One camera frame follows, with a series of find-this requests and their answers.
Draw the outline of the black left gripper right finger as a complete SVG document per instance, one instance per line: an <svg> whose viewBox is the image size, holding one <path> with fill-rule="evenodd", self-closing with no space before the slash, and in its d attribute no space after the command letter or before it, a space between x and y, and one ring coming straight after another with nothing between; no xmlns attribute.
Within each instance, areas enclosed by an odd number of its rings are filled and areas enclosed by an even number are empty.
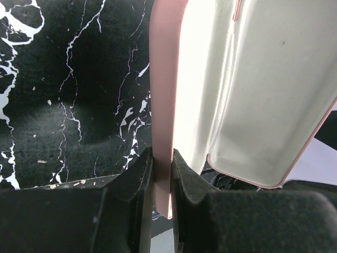
<svg viewBox="0 0 337 253"><path fill-rule="evenodd" d="M336 194L220 190L178 151L171 166L176 252L336 252Z"/></svg>

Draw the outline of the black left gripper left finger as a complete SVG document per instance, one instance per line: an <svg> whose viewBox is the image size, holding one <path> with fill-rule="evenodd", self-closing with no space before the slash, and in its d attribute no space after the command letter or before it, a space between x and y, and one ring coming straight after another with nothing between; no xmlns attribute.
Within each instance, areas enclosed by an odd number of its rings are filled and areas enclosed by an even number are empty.
<svg viewBox="0 0 337 253"><path fill-rule="evenodd" d="M1 191L1 252L149 252L153 155L100 188Z"/></svg>

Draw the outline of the pink glasses case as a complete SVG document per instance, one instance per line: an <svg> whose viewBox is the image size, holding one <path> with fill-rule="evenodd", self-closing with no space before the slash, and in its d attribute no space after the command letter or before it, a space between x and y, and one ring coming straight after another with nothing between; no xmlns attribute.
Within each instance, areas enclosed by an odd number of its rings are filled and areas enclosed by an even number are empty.
<svg viewBox="0 0 337 253"><path fill-rule="evenodd" d="M155 1L149 26L155 205L178 150L280 186L336 104L336 1Z"/></svg>

